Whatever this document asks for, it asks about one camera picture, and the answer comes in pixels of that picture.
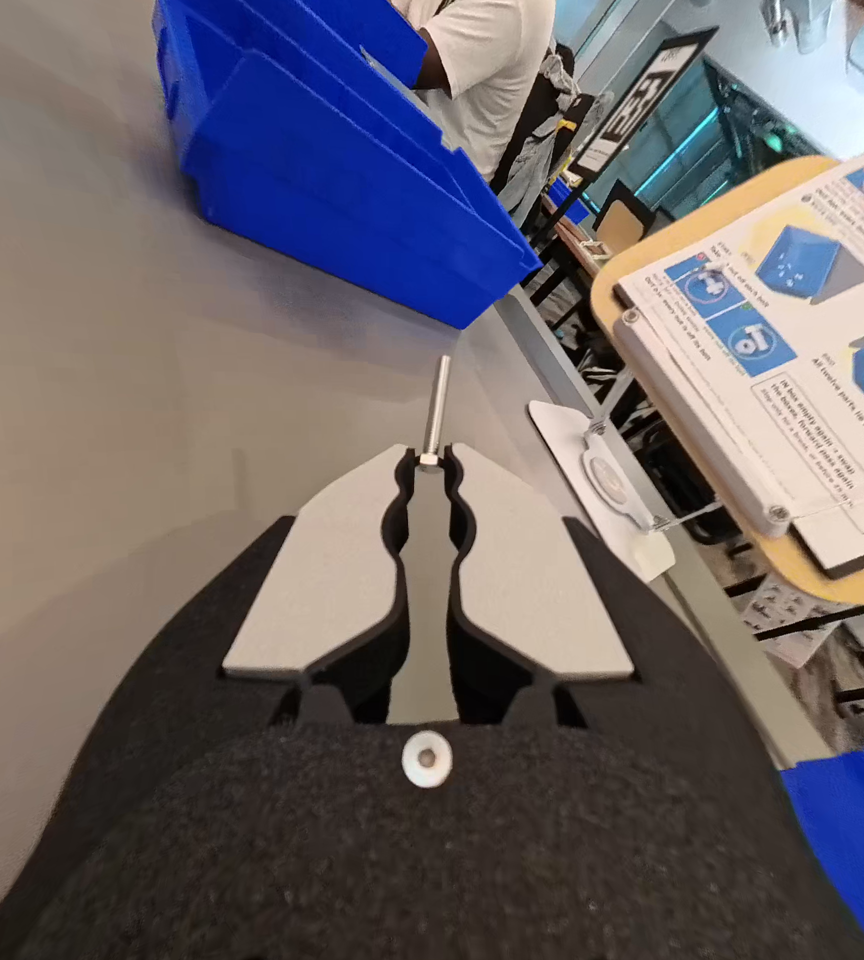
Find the printed paper sheet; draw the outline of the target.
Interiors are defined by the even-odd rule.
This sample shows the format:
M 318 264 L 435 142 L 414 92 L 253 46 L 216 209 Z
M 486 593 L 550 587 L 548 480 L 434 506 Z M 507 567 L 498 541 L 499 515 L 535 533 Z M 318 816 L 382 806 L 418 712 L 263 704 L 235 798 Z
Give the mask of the printed paper sheet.
M 741 595 L 737 603 L 742 622 L 754 634 L 786 628 L 810 618 L 820 618 L 833 610 L 831 606 L 824 605 L 771 573 L 754 591 Z M 815 657 L 838 625 L 837 621 L 833 621 L 813 630 L 787 632 L 762 639 L 759 646 L 773 660 L 799 670 Z

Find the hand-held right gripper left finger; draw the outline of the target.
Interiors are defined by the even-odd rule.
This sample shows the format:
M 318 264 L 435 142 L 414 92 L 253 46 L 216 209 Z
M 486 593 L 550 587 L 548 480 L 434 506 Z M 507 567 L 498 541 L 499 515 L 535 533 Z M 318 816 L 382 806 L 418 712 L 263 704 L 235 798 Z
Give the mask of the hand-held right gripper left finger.
M 222 660 L 231 679 L 333 687 L 381 722 L 410 642 L 402 548 L 412 449 L 396 443 L 325 486 L 291 519 Z

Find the printed instruction sheet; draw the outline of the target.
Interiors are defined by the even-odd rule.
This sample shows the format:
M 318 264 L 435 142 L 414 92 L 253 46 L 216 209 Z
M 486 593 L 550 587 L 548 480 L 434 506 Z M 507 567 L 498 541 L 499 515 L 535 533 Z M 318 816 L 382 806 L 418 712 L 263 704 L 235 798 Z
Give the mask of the printed instruction sheet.
M 864 154 L 613 290 L 677 337 L 713 331 L 747 378 L 806 362 L 816 387 L 864 411 Z

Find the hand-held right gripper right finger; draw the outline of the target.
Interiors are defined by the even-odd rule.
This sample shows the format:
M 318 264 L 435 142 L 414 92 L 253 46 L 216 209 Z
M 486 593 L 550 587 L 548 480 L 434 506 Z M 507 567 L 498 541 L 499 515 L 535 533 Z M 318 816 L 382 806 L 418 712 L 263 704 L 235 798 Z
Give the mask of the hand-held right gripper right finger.
M 568 519 L 504 466 L 445 450 L 449 537 L 446 646 L 464 725 L 499 726 L 524 700 L 540 721 L 576 714 L 572 685 L 625 682 L 633 660 Z

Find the thin long steel bolt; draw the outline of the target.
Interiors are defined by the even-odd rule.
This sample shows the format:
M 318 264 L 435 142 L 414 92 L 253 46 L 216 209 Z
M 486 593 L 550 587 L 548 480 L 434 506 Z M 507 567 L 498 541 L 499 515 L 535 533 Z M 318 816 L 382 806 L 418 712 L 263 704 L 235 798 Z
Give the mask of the thin long steel bolt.
M 438 357 L 429 397 L 422 449 L 416 458 L 416 467 L 426 473 L 441 466 L 441 448 L 445 414 L 450 386 L 451 357 Z

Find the hanging marker sign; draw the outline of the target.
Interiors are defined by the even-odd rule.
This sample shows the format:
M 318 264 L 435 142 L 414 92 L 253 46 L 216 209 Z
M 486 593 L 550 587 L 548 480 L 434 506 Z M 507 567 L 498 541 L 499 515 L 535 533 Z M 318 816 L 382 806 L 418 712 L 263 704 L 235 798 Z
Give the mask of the hanging marker sign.
M 713 26 L 661 42 L 604 119 L 596 121 L 590 133 L 577 135 L 570 172 L 586 185 L 595 183 L 718 32 L 719 26 Z

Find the white document stand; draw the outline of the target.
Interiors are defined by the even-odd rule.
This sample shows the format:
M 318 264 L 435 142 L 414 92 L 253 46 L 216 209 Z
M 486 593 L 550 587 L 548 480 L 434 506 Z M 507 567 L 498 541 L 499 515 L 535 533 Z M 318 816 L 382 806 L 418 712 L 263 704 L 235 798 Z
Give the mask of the white document stand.
M 864 411 L 802 361 L 749 378 L 714 331 L 677 337 L 638 308 L 610 338 L 677 439 L 771 567 L 819 596 L 864 582 Z

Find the hanging denim jacket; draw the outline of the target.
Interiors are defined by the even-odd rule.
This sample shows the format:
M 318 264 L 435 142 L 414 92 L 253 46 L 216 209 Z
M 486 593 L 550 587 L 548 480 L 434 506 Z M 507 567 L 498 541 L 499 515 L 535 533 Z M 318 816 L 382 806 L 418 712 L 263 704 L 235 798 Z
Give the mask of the hanging denim jacket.
M 556 42 L 539 66 L 491 177 L 493 193 L 520 229 L 587 116 L 598 110 L 597 97 L 580 90 L 573 72 L 572 50 Z

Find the tan board with black frame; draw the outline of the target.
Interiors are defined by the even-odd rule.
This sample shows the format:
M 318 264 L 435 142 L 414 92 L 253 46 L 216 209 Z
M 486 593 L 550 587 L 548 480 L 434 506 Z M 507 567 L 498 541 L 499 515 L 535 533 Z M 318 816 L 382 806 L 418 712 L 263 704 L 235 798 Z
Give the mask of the tan board with black frame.
M 656 211 L 618 178 L 593 223 L 593 239 L 604 255 L 614 257 L 641 242 L 656 220 Z

